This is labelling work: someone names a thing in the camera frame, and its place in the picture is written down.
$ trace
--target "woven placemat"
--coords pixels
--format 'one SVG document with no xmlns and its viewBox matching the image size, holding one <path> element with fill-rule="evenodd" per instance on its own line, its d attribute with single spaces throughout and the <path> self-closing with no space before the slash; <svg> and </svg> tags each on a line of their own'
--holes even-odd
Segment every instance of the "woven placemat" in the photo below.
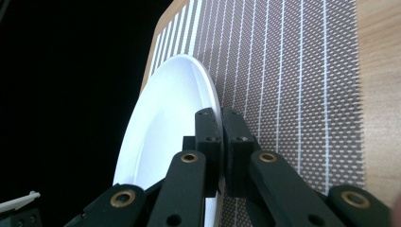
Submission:
<svg viewBox="0 0 401 227">
<path fill-rule="evenodd" d="M 158 36 L 150 76 L 182 53 L 312 188 L 364 186 L 355 1 L 191 0 Z M 244 204 L 225 197 L 220 225 L 250 226 Z"/>
</svg>

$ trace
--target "plate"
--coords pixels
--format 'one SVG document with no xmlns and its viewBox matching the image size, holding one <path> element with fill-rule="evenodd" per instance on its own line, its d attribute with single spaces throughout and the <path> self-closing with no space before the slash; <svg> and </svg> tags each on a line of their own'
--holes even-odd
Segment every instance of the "plate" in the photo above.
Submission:
<svg viewBox="0 0 401 227">
<path fill-rule="evenodd" d="M 162 180 L 183 136 L 195 135 L 195 113 L 211 107 L 222 132 L 215 86 L 195 58 L 176 55 L 155 71 L 136 102 L 124 135 L 113 184 L 148 189 Z M 206 199 L 205 226 L 218 225 L 220 195 Z"/>
</svg>

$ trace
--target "black background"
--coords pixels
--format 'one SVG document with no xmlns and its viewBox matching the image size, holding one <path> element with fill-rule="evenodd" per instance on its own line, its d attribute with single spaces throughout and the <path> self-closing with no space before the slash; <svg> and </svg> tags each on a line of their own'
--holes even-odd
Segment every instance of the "black background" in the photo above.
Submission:
<svg viewBox="0 0 401 227">
<path fill-rule="evenodd" d="M 0 24 L 0 202 L 38 191 L 30 206 L 44 226 L 62 226 L 112 186 L 170 2 L 10 1 Z"/>
</svg>

